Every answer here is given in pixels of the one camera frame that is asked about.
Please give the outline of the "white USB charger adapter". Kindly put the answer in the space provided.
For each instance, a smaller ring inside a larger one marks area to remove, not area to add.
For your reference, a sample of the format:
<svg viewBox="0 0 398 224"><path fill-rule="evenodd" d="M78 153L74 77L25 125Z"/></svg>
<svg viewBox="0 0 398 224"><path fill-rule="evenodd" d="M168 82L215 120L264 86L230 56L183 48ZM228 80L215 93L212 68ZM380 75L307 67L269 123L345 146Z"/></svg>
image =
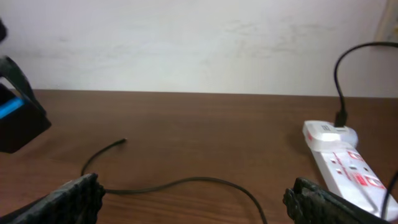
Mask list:
<svg viewBox="0 0 398 224"><path fill-rule="evenodd" d="M336 128L327 121L305 121L303 134L312 151L326 153L356 148L358 145L358 135L354 129L347 126Z"/></svg>

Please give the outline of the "blue Galaxy smartphone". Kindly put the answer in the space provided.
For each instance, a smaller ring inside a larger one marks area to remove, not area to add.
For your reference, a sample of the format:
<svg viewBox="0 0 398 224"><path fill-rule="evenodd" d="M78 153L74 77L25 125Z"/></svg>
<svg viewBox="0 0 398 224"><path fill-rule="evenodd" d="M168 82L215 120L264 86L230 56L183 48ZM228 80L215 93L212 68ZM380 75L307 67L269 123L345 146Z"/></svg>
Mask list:
<svg viewBox="0 0 398 224"><path fill-rule="evenodd" d="M23 105L24 105L24 100L19 97L15 97L13 99L8 100L0 107L0 119L5 118L7 115L16 111Z"/></svg>

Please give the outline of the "white power strip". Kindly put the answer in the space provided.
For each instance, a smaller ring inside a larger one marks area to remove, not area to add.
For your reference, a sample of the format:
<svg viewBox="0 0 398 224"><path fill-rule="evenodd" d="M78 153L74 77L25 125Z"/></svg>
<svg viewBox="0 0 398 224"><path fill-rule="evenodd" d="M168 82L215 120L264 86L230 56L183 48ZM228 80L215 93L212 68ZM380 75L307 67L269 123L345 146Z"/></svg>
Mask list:
<svg viewBox="0 0 398 224"><path fill-rule="evenodd" d="M311 152L330 192L382 217L387 189L356 148Z"/></svg>

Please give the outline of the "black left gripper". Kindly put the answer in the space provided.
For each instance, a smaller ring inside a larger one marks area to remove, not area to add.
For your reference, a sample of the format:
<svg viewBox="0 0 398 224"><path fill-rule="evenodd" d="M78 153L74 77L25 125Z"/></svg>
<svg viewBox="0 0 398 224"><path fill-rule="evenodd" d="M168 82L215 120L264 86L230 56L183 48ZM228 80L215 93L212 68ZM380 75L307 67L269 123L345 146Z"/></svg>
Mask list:
<svg viewBox="0 0 398 224"><path fill-rule="evenodd" d="M1 105L19 97L24 105L1 119L1 152L14 153L51 127L47 112L36 99L33 89L17 63L8 56L1 57L1 77L22 96L1 85Z"/></svg>

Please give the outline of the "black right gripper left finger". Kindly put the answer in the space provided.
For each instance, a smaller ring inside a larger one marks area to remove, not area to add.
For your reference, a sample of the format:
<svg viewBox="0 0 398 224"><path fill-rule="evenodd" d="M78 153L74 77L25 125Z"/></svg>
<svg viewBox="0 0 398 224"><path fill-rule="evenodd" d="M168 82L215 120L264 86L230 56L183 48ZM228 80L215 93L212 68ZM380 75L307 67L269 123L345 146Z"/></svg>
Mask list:
<svg viewBox="0 0 398 224"><path fill-rule="evenodd" d="M97 174L85 174L1 217L1 224L95 224L105 189Z"/></svg>

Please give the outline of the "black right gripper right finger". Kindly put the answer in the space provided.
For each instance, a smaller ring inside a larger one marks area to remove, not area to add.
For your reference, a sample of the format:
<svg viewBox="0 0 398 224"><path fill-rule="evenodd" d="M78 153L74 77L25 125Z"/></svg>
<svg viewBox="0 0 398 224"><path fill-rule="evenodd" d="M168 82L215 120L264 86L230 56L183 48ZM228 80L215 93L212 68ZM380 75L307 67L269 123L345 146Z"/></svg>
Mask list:
<svg viewBox="0 0 398 224"><path fill-rule="evenodd" d="M298 177L283 203L295 224L388 224L312 181Z"/></svg>

